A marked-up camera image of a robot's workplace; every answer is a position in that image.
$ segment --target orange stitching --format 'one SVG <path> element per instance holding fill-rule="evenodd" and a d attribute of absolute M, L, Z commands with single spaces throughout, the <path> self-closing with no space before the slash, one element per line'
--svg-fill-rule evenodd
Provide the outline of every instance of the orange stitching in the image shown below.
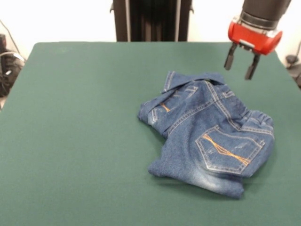
<path fill-rule="evenodd" d="M 236 158 L 238 161 L 242 162 L 245 165 L 248 165 L 251 161 L 248 159 L 245 159 L 243 157 L 240 157 L 238 155 L 232 154 L 231 152 L 229 152 L 227 149 L 219 146 L 217 143 L 215 143 L 207 134 L 203 135 L 203 138 L 208 140 L 210 143 L 213 144 L 213 146 L 216 148 L 216 150 L 218 151 L 218 153 L 220 154 L 224 154 L 224 155 L 228 155 L 231 156 L 233 158 Z"/>
<path fill-rule="evenodd" d="M 168 107 L 165 106 L 164 103 L 161 103 L 160 105 L 161 105 L 162 107 L 164 107 L 164 109 L 165 109 L 167 112 L 170 112 L 170 110 L 168 109 Z"/>

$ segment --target white wall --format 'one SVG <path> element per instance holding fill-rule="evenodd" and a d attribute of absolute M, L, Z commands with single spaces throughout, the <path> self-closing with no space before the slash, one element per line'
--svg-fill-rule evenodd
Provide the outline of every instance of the white wall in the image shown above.
<path fill-rule="evenodd" d="M 28 57 L 42 41 L 116 41 L 112 0 L 7 0 L 1 3 L 1 20 L 10 29 L 21 53 Z M 243 0 L 194 0 L 189 41 L 228 41 L 229 23 L 241 11 Z M 277 48 L 284 63 L 301 40 L 301 1 L 292 3 L 279 24 L 284 31 Z"/>

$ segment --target green felt surface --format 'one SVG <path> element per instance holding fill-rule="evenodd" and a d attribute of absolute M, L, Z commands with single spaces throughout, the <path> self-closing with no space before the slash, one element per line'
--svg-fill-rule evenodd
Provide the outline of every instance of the green felt surface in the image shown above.
<path fill-rule="evenodd" d="M 1 226 L 294 226 L 301 221 L 301 92 L 276 54 L 252 81 L 229 43 L 39 43 L 0 114 Z M 167 71 L 221 72 L 251 109 L 274 119 L 275 149 L 241 200 L 148 165 L 164 140 L 138 121 Z"/>

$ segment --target crumpled jeans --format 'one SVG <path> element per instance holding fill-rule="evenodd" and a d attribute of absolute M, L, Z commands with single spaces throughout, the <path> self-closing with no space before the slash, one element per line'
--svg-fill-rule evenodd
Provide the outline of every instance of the crumpled jeans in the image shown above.
<path fill-rule="evenodd" d="M 242 178 L 274 146 L 273 120 L 249 110 L 219 73 L 169 72 L 161 95 L 143 103 L 138 118 L 166 139 L 150 174 L 236 199 L 244 192 Z"/>

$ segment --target black robot arm segment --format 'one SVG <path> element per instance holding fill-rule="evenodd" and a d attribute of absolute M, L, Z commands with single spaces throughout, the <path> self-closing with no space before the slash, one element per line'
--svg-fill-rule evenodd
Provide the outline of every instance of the black robot arm segment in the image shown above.
<path fill-rule="evenodd" d="M 245 0 L 241 20 L 265 30 L 275 30 L 291 0 Z"/>

